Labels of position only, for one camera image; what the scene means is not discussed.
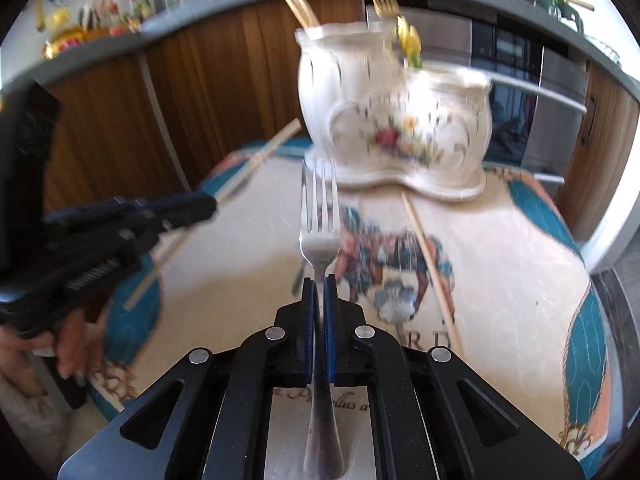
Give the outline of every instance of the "black device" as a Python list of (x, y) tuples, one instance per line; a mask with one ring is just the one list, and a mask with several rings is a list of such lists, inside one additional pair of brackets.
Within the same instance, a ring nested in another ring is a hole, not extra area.
[[(404, 348), (325, 283), (330, 381), (366, 386), (378, 480), (579, 480), (578, 461), (451, 350)], [(58, 480), (264, 477), (273, 388), (310, 382), (314, 283), (240, 347), (187, 354)]]
[[(5, 95), (0, 112), (0, 323), (23, 338), (45, 330), (97, 290), (141, 270), (160, 233), (210, 219), (204, 193), (156, 202), (113, 198), (44, 216), (44, 171), (60, 104), (33, 81)], [(84, 388), (63, 380), (56, 357), (29, 355), (64, 412), (84, 403)]]

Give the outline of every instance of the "brown wood panel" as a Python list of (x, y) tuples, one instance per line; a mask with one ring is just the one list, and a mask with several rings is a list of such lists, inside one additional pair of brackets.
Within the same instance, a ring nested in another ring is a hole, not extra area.
[[(322, 23), (364, 19), (363, 0), (309, 3)], [(164, 121), (192, 186), (231, 150), (302, 120), (298, 27), (284, 0), (266, 0), (207, 18), (146, 50)]]
[(587, 240), (602, 219), (625, 169), (638, 126), (638, 102), (591, 64), (587, 113), (556, 204), (576, 240)]
[(112, 196), (183, 192), (135, 55), (55, 83), (62, 104), (45, 176), (48, 212)]

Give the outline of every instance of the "silver fork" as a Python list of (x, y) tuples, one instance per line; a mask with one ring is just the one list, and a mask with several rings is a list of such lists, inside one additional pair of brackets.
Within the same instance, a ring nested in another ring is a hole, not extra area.
[(335, 168), (331, 166), (332, 219), (326, 200), (326, 171), (322, 162), (322, 225), (318, 219), (318, 185), (316, 164), (312, 170), (311, 226), (306, 208), (306, 168), (302, 166), (302, 206), (300, 213), (300, 251), (314, 268), (314, 281), (318, 290), (318, 307), (314, 312), (314, 366), (311, 379), (311, 416), (306, 436), (304, 472), (314, 480), (335, 480), (344, 469), (340, 439), (335, 424), (334, 404), (327, 373), (326, 327), (324, 318), (324, 274), (340, 250), (340, 208)]

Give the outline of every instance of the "tablecloth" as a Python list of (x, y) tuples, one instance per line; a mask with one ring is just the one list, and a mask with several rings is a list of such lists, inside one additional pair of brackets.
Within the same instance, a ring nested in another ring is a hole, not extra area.
[[(131, 310), (123, 304), (177, 234), (163, 237), (145, 270), (116, 291), (103, 318), (90, 392), (107, 418), (190, 349), (220, 352), (272, 325), (296, 301), (303, 276), (298, 245), (300, 166), (308, 142), (281, 147), (213, 222), (163, 270)], [(202, 183), (214, 194), (253, 154), (229, 155)], [(440, 280), (468, 364), (573, 453), (591, 477), (604, 455), (610, 378), (599, 300), (552, 200), (530, 174), (488, 172), (476, 200), (444, 203), (412, 194), (438, 275), (430, 276), (398, 186), (340, 188), (340, 297), (367, 322), (427, 350), (448, 336), (432, 280)], [(348, 469), (374, 478), (367, 395), (336, 388), (334, 405)], [(265, 478), (302, 478), (310, 393), (276, 389)]]

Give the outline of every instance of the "floral decoration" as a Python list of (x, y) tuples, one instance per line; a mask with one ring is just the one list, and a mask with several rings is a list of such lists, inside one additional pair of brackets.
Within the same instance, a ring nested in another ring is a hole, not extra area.
[(425, 168), (442, 159), (443, 150), (433, 136), (419, 132), (418, 117), (406, 116), (401, 124), (389, 115), (386, 124), (373, 119), (374, 129), (364, 133), (367, 149), (377, 147), (384, 153), (417, 162)]

